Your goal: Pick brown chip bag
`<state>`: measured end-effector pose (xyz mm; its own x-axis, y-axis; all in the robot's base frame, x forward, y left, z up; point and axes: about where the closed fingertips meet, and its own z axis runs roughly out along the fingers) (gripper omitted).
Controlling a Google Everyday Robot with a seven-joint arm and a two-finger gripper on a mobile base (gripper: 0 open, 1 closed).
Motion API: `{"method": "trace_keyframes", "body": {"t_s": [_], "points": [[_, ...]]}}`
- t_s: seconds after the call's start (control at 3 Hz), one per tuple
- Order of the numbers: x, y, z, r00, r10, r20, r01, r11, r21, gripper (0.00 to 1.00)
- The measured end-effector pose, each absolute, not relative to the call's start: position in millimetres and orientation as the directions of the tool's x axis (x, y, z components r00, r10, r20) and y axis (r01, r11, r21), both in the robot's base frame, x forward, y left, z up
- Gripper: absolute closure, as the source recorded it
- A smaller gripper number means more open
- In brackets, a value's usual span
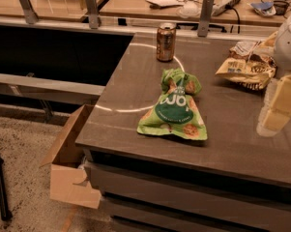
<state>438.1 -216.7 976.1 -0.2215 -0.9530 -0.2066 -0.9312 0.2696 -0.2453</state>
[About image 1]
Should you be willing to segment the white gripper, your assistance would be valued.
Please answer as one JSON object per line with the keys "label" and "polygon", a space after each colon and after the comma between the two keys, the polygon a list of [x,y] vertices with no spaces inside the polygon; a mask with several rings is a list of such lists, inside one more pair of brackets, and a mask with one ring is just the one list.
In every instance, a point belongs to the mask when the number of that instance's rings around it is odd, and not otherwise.
{"label": "white gripper", "polygon": [[[274,59],[280,73],[291,72],[291,15],[277,31]],[[275,95],[271,101],[271,109],[291,117],[291,74],[278,81]]]}

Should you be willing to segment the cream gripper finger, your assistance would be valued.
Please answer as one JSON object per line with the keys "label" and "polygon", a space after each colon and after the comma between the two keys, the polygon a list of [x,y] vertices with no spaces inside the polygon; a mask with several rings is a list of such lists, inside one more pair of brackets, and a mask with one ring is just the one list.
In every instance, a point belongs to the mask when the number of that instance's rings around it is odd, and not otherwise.
{"label": "cream gripper finger", "polygon": [[284,126],[289,122],[289,120],[289,116],[269,109],[266,111],[265,117],[262,119],[261,125],[265,129],[270,131],[281,131]]}

